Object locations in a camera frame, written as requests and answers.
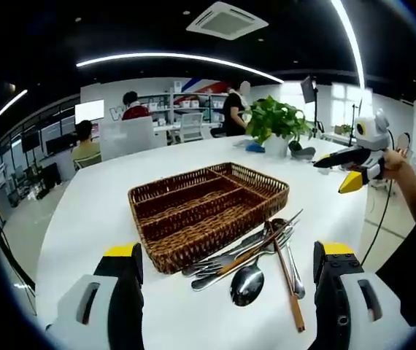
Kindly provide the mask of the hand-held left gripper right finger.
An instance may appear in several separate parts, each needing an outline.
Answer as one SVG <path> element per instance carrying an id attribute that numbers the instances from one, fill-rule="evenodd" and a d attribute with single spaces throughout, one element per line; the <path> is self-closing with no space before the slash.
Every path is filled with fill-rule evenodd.
<path id="1" fill-rule="evenodd" d="M 416 332 L 401 302 L 375 273 L 367 273 L 345 244 L 316 241 L 313 279 L 314 349 L 402 349 Z"/>

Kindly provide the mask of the person's right hand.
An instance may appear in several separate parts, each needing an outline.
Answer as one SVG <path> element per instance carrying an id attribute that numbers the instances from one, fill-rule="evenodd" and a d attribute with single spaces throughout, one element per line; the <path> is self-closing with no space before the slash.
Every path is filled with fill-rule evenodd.
<path id="1" fill-rule="evenodd" d="M 384 177 L 398 180 L 410 170 L 409 164 L 400 152 L 388 149 L 384 154 Z"/>

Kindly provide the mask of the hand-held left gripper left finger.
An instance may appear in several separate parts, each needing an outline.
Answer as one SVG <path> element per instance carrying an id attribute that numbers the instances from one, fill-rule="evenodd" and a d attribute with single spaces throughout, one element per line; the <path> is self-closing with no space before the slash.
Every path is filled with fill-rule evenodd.
<path id="1" fill-rule="evenodd" d="M 141 244 L 114 246 L 62 296 L 46 332 L 59 349 L 143 349 L 142 285 Z"/>

